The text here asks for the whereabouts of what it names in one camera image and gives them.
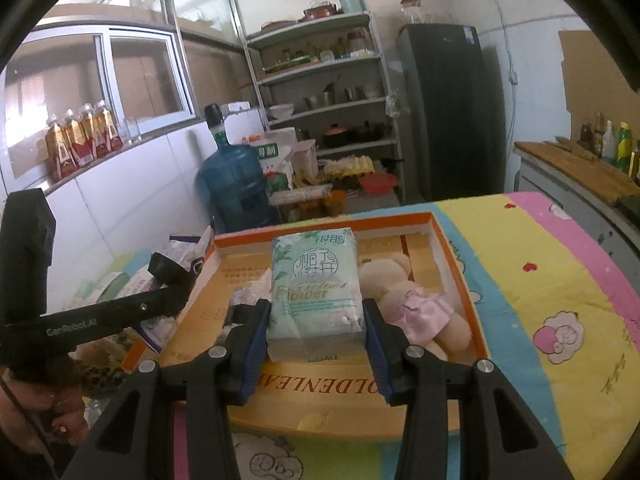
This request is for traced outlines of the person's left hand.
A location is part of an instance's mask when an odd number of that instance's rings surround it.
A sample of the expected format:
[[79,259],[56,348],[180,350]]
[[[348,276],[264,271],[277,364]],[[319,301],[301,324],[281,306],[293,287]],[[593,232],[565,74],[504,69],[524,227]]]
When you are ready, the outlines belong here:
[[43,454],[42,441],[80,445],[89,433],[80,385],[21,382],[2,366],[1,433],[27,454]]

